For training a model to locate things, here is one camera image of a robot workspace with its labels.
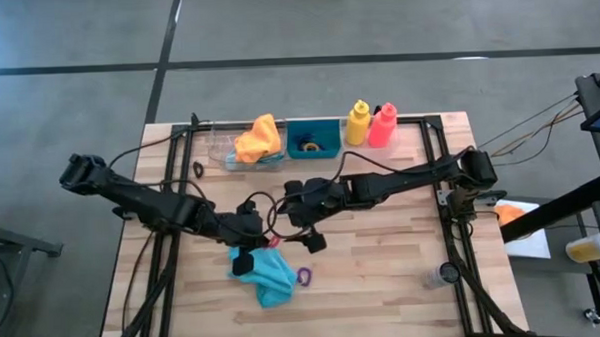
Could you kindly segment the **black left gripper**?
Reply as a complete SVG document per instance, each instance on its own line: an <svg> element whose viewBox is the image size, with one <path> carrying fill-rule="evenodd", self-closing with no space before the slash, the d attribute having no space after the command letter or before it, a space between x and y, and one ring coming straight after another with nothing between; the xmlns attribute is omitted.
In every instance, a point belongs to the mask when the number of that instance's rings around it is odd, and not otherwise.
<svg viewBox="0 0 600 337"><path fill-rule="evenodd" d="M236 248L238 254L232 257L232 272L234 276L243 276L254 270L255 249L268 248L272 230L263 231L263 219L256 210L252 200L240 204L234 213L217 213L218 236L222 242Z"/></svg>

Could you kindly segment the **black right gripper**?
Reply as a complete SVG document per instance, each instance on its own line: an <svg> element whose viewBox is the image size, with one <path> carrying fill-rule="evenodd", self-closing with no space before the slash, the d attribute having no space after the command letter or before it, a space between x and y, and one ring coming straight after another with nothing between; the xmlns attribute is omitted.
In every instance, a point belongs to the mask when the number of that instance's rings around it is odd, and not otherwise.
<svg viewBox="0 0 600 337"><path fill-rule="evenodd" d="M348 197L345 184L329 179L285 182L285 196L279 212L289 216L293 228L302 229L301 234L288 241L302 243L311 254L325 250L327 241L315 225L337 213L352 210L354 204Z"/></svg>

